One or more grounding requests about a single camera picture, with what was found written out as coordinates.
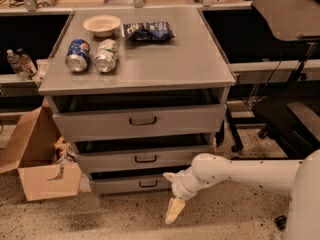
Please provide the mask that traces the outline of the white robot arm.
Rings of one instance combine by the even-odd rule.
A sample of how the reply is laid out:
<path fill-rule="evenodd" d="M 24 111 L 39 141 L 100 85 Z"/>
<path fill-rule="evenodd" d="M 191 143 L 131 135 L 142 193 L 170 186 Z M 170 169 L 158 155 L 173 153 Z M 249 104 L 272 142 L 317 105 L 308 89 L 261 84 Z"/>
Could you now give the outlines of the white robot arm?
<path fill-rule="evenodd" d="M 302 160 L 228 160 L 201 153 L 191 166 L 167 172 L 173 197 L 165 222 L 173 223 L 197 193 L 230 180 L 289 198 L 284 240 L 320 240 L 320 151 Z"/>

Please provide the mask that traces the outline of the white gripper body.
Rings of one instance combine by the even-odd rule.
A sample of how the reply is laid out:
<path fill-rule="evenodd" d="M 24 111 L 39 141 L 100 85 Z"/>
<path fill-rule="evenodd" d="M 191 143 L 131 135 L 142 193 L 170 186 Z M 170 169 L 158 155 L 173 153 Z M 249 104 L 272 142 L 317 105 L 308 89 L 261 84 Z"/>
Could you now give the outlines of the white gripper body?
<path fill-rule="evenodd" d="M 172 181 L 172 192 L 176 198 L 190 200 L 198 192 L 198 181 L 191 169 L 176 173 Z"/>

